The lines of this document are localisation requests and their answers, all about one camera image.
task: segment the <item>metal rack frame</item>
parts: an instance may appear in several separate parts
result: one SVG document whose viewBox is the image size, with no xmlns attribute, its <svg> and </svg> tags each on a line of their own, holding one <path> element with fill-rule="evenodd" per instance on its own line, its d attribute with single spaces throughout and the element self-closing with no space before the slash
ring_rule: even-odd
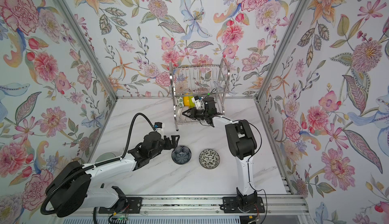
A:
<svg viewBox="0 0 389 224">
<path fill-rule="evenodd" d="M 231 74 L 230 65 L 225 58 L 221 59 L 220 64 L 173 67 L 173 64 L 170 63 L 169 66 L 174 123 L 177 131 L 179 124 L 193 124 L 199 122 L 189 118 L 185 118 L 184 120 L 179 118 L 179 107 L 177 107 L 176 103 L 176 99 L 179 97 L 215 95 L 219 111 L 223 114 L 225 113 L 224 100 L 226 98 L 226 93 L 229 92 Z M 227 76 L 222 73 L 223 70 L 227 70 Z M 183 81 L 176 81 L 177 77 L 180 75 L 186 79 Z"/>
</svg>

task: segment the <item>black mounting plate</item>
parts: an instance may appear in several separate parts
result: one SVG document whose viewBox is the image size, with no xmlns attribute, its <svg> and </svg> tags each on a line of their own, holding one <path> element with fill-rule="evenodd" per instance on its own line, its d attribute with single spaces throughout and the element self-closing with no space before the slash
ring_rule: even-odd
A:
<svg viewBox="0 0 389 224">
<path fill-rule="evenodd" d="M 140 208 L 142 207 L 142 198 L 141 197 L 127 197 L 127 201 L 129 203 L 128 211 L 127 209 L 124 211 L 124 213 L 127 214 L 139 214 Z M 112 214 L 114 213 L 114 210 L 100 207 L 98 210 L 99 214 Z"/>
<path fill-rule="evenodd" d="M 241 211 L 238 208 L 238 201 L 236 197 L 223 197 L 223 205 L 220 207 L 224 213 L 257 213 L 257 208 L 254 206 L 250 207 L 247 210 Z M 263 204 L 262 198 L 258 197 L 257 200 L 258 213 L 265 213 L 265 206 Z"/>
</svg>

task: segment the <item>leaf-patterned bowl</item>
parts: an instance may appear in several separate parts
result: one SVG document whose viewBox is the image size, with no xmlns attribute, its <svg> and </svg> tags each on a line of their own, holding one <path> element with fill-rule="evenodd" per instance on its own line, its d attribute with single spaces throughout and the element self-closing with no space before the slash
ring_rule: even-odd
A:
<svg viewBox="0 0 389 224">
<path fill-rule="evenodd" d="M 200 153 L 198 160 L 200 161 L 200 164 L 207 169 L 214 169 L 220 163 L 219 154 L 212 149 L 203 150 Z"/>
<path fill-rule="evenodd" d="M 172 159 L 177 164 L 185 164 L 192 157 L 191 150 L 183 145 L 177 146 L 172 152 Z"/>
</svg>

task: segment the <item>floral wallpaper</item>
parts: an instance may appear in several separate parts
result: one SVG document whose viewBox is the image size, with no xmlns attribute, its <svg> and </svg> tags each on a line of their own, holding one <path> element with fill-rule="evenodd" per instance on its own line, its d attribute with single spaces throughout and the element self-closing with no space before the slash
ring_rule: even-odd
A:
<svg viewBox="0 0 389 224">
<path fill-rule="evenodd" d="M 47 223 L 45 190 L 85 162 L 113 105 L 52 0 L 0 0 L 0 223 Z"/>
<path fill-rule="evenodd" d="M 118 96 L 131 97 L 168 96 L 169 63 L 222 58 L 231 69 L 229 95 L 254 96 L 299 0 L 66 1 Z M 196 80 L 196 90 L 209 91 L 207 79 L 198 81 L 206 73 L 178 82 Z"/>
<path fill-rule="evenodd" d="M 311 0 L 260 100 L 317 224 L 389 224 L 389 0 Z"/>
</svg>

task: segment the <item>white marble table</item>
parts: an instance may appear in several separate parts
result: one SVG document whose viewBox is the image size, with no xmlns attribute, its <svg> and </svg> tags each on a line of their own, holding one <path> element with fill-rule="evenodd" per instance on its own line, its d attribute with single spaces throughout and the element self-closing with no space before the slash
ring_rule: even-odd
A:
<svg viewBox="0 0 389 224">
<path fill-rule="evenodd" d="M 226 116 L 232 119 L 247 119 L 262 134 L 262 148 L 253 157 L 256 189 L 265 189 L 267 194 L 286 194 L 277 164 L 271 152 L 265 130 L 260 122 L 253 99 L 226 99 Z M 151 121 L 165 123 L 165 135 L 179 134 L 179 145 L 186 145 L 192 152 L 191 160 L 178 165 L 172 161 L 171 150 L 164 150 L 143 168 L 116 176 L 106 186 L 119 186 L 125 194 L 236 194 L 237 170 L 235 158 L 228 148 L 225 131 L 200 124 L 179 125 L 175 130 L 172 99 L 121 99 L 112 113 L 107 128 L 92 157 L 92 162 L 105 152 L 116 156 L 123 153 L 131 120 L 137 112 L 144 113 Z M 131 134 L 129 149 L 143 142 L 151 131 L 143 117 L 138 116 Z M 260 136 L 252 127 L 259 145 Z M 203 168 L 198 160 L 204 149 L 214 149 L 220 155 L 220 164 L 215 169 Z"/>
</svg>

